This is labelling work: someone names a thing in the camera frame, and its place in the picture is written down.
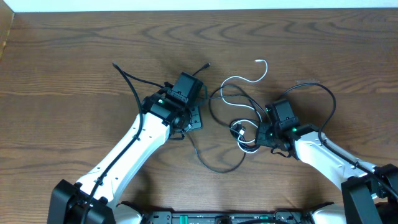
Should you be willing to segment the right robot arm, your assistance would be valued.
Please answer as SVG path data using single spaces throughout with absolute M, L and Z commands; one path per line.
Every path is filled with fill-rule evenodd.
M 341 190 L 343 205 L 327 203 L 310 211 L 311 223 L 397 223 L 397 166 L 363 161 L 312 124 L 279 129 L 261 123 L 255 143 L 312 166 Z

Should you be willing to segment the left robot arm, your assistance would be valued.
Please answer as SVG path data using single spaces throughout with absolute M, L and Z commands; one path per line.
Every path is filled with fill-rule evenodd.
M 48 223 L 142 223 L 143 214 L 119 199 L 153 152 L 199 123 L 199 105 L 172 90 L 145 97 L 129 131 L 98 165 L 74 184 L 56 185 Z

